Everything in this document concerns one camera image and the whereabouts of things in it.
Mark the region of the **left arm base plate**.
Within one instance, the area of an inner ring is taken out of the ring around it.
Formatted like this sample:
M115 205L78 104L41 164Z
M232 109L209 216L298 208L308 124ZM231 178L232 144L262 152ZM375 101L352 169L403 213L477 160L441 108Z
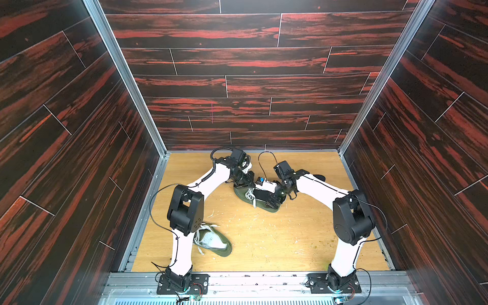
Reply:
M209 274L189 273L179 275L161 275L156 289L157 295L206 295L208 293Z

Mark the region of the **green shoe white laces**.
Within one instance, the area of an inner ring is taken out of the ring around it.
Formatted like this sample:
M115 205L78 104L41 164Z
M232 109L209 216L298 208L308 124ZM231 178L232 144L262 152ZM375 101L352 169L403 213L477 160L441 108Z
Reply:
M227 257L232 253L230 240L217 230L218 225L202 223L196 230L193 243L198 247L200 254L202 249L212 251L221 257Z
M238 198L245 203L252 205L254 208L258 207L267 212L275 213L279 211L279 207L272 207L264 200L259 199L254 194L254 188L250 186L233 186L233 190Z

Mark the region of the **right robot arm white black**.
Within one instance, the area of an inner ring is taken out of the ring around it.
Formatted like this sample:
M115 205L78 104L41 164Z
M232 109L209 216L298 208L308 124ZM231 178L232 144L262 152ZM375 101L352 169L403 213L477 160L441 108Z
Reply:
M334 232L338 247L329 265L329 279L338 283L350 280L356 272L356 263L371 231L376 227L372 205L360 190L347 191L325 182L325 177L306 170L294 171L286 161L274 167L279 181L258 177L253 195L270 208L279 208L292 194L306 194L332 211Z

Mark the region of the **far black insole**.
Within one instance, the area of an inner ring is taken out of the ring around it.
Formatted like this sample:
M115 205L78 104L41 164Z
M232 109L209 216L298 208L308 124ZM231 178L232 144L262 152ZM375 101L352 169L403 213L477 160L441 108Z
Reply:
M324 175L314 174L313 176L314 176L315 179L321 180L323 182L326 181L326 177Z

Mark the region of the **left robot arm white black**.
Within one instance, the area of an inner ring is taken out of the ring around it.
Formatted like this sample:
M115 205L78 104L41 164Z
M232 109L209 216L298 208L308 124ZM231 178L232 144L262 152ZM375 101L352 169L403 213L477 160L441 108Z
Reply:
M225 149L231 151L229 156L215 158L211 154L212 168L191 184L177 185L170 201L167 219L174 234L174 246L166 276L180 286L191 276L193 239L203 222L205 199L229 180L235 186L245 188L254 180L254 174L250 172L250 156L241 149Z

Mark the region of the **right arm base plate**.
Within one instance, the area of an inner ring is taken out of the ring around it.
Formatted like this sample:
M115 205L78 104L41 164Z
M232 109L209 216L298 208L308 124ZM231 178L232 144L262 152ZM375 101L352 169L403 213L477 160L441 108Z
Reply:
M304 285L312 294L359 294L362 288L356 272L347 277L335 273L309 273Z

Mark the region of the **aluminium front rail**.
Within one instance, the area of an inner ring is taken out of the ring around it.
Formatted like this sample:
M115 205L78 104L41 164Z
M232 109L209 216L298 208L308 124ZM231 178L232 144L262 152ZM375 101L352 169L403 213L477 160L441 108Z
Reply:
M340 294L318 271L195 273L174 292L157 273L113 273L99 304L424 304L404 271L358 271Z

